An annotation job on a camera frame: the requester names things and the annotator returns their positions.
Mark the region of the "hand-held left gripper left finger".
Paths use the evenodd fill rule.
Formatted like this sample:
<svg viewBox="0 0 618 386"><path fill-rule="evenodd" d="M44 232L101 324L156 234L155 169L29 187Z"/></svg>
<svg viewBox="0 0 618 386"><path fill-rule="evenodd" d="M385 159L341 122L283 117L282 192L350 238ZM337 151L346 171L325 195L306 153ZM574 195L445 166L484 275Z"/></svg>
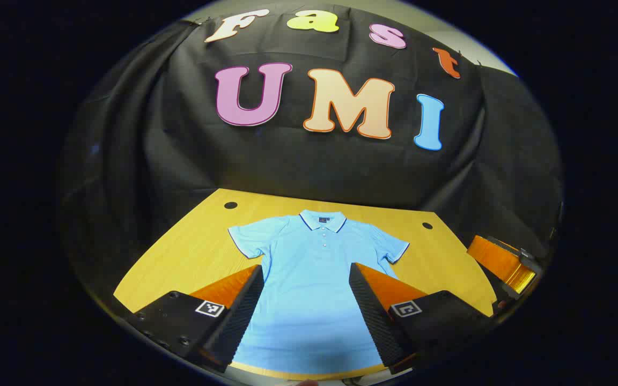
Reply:
<svg viewBox="0 0 618 386"><path fill-rule="evenodd" d="M262 267L253 265L193 293L169 291L129 315L127 322L184 361L224 372L263 288Z"/></svg>

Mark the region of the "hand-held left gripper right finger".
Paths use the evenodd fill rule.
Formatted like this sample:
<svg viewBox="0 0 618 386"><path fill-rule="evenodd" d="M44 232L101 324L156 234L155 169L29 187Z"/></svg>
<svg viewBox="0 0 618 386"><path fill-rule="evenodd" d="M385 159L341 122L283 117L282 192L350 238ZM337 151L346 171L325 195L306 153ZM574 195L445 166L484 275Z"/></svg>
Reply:
<svg viewBox="0 0 618 386"><path fill-rule="evenodd" d="M395 375L451 359L496 328L488 317L450 291L424 293L354 262L349 283L385 367Z"/></svg>

